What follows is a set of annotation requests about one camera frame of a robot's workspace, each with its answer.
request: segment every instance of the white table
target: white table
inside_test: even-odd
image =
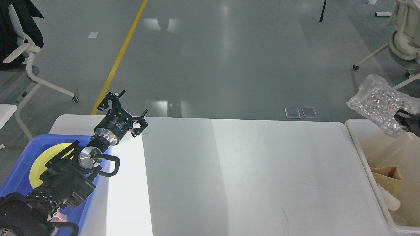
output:
[[[11,104],[0,104],[0,128],[10,119],[18,107]]]
[[[62,115],[50,134],[91,135],[101,119]],[[81,235],[151,235],[150,213],[159,236],[392,235],[344,124],[147,121],[112,148],[120,172],[98,184]]]

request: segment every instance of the yellow floor line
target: yellow floor line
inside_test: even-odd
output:
[[[99,103],[102,101],[102,99],[105,97],[105,94],[108,91],[109,86],[111,85],[111,81],[114,78],[115,72],[117,71],[118,66],[120,65],[121,59],[123,58],[124,53],[127,49],[127,46],[131,40],[131,37],[133,36],[134,30],[136,29],[140,16],[142,16],[146,3],[147,3],[147,0],[143,0],[142,6],[140,7],[139,12],[137,13],[136,18],[134,19],[133,24],[131,25],[129,34],[127,35],[126,40],[124,41],[124,44],[121,47],[120,53],[118,54],[117,59],[115,60],[114,65],[112,66],[111,72],[109,72],[109,75],[105,81],[104,87],[102,88],[102,91],[99,94],[98,99],[96,100],[95,106],[92,108],[92,112],[90,113],[91,115],[96,115],[98,112],[97,107]]]

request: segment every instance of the plastic bag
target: plastic bag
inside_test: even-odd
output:
[[[411,114],[420,112],[420,99],[393,89],[378,75],[368,75],[347,105],[373,121],[391,137],[399,137],[405,132],[394,118],[399,109]]]

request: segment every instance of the caster wheel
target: caster wheel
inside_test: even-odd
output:
[[[79,98],[77,96],[74,96],[71,98],[71,100],[73,100],[73,102],[76,103],[79,101]]]

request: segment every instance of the brown paper bag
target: brown paper bag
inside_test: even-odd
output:
[[[384,166],[382,168],[370,168],[377,184],[396,197],[401,187],[401,173],[396,166]]]

